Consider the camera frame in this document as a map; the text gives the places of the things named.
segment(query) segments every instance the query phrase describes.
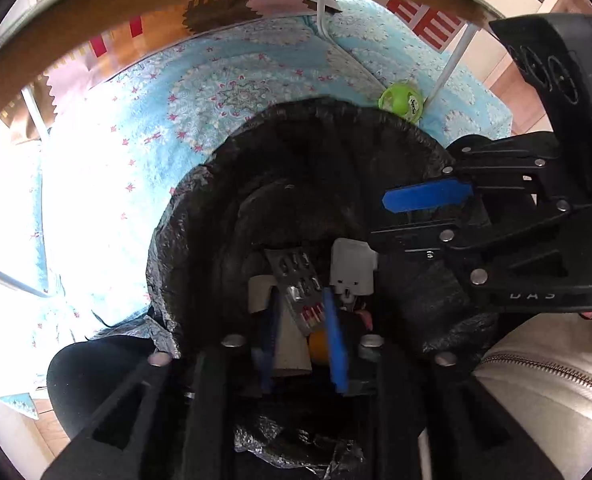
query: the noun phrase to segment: metal rivet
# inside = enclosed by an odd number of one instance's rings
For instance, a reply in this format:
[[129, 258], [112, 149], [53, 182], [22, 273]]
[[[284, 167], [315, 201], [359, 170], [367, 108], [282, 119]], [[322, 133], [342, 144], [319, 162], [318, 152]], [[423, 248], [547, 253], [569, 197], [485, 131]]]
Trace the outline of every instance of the metal rivet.
[[556, 202], [556, 209], [565, 213], [569, 211], [571, 208], [567, 200], [559, 200], [558, 202]]
[[485, 285], [488, 275], [485, 269], [474, 269], [471, 271], [470, 280], [474, 285]]
[[454, 366], [458, 358], [452, 352], [439, 352], [434, 356], [434, 361], [439, 366]]
[[172, 362], [172, 356], [167, 352], [154, 352], [147, 358], [147, 362], [152, 366], [167, 366]]
[[385, 340], [378, 334], [366, 334], [361, 337], [361, 346], [365, 348], [380, 348]]
[[439, 238], [441, 239], [441, 242], [451, 242], [454, 240], [454, 231], [451, 229], [445, 229], [445, 231], [441, 232]]
[[229, 334], [223, 338], [220, 344], [227, 348], [240, 348], [245, 342], [246, 339], [244, 336], [240, 334]]

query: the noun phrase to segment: light blue floral fabric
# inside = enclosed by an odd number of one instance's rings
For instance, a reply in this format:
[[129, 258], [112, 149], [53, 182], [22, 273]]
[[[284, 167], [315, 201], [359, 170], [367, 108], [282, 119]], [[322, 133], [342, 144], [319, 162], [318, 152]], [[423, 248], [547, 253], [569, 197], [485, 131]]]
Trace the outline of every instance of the light blue floral fabric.
[[[340, 1], [345, 10], [330, 26], [338, 42], [383, 82], [412, 79], [427, 92], [442, 58], [387, 10]], [[372, 33], [375, 39], [362, 38]], [[506, 108], [467, 72], [457, 76], [421, 126], [443, 144], [467, 133], [503, 134]], [[32, 163], [11, 173], [22, 186], [10, 182], [0, 196], [18, 204], [18, 225], [31, 223], [40, 236], [21, 239], [0, 229], [0, 240], [14, 240], [0, 255], [1, 268], [41, 288], [44, 269], [60, 281], [54, 298], [6, 300], [13, 304], [6, 312], [17, 314], [0, 316], [0, 346], [10, 349], [0, 362], [0, 395], [44, 384], [60, 348], [147, 311], [148, 247], [176, 184], [245, 120], [278, 102], [331, 95], [375, 105], [381, 93], [307, 18], [259, 20], [148, 57], [59, 115], [48, 145], [14, 146], [32, 152]], [[0, 161], [0, 173], [10, 160]], [[39, 186], [23, 184], [30, 180], [42, 184], [42, 218]], [[20, 200], [20, 190], [32, 199]], [[8, 214], [9, 206], [1, 211]], [[27, 268], [14, 270], [7, 259], [24, 253], [30, 257], [18, 265]]]
[[[432, 91], [450, 54], [438, 54], [385, 7], [372, 0], [337, 0], [343, 12], [327, 20], [330, 36], [385, 86], [414, 84]], [[511, 134], [512, 113], [462, 64], [423, 111], [419, 126], [447, 147], [467, 134], [501, 139]]]

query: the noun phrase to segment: zipper teeth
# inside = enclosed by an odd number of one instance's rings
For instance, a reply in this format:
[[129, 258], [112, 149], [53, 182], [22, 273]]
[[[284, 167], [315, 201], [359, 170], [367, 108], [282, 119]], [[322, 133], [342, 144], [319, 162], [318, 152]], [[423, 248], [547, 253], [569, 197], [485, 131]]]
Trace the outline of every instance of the zipper teeth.
[[563, 377], [565, 379], [573, 381], [576, 384], [580, 384], [581, 386], [586, 386], [587, 388], [592, 389], [591, 376], [584, 374], [578, 370], [575, 370], [574, 368], [570, 368], [568, 366], [563, 366], [551, 362], [539, 362], [533, 359], [528, 359], [526, 357], [514, 354], [490, 355], [482, 360], [483, 364], [492, 362], [513, 363], [528, 366], [529, 368], [536, 368], [537, 370], [547, 371], [559, 377]]

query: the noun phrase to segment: crumpled black plastic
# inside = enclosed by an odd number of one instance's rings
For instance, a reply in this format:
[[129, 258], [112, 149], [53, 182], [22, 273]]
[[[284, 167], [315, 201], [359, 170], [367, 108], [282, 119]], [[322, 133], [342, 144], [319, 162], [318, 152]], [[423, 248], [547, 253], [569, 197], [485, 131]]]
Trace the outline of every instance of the crumpled black plastic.
[[[146, 278], [154, 316], [193, 355], [247, 333], [247, 280], [268, 272], [264, 248], [306, 244], [321, 279], [338, 237], [365, 239], [394, 216], [385, 190], [439, 176], [451, 156], [417, 127], [377, 108], [331, 98], [279, 104], [232, 134], [191, 170], [153, 233]], [[412, 352], [490, 345], [495, 317], [479, 314], [440, 261], [380, 259], [375, 322]]]

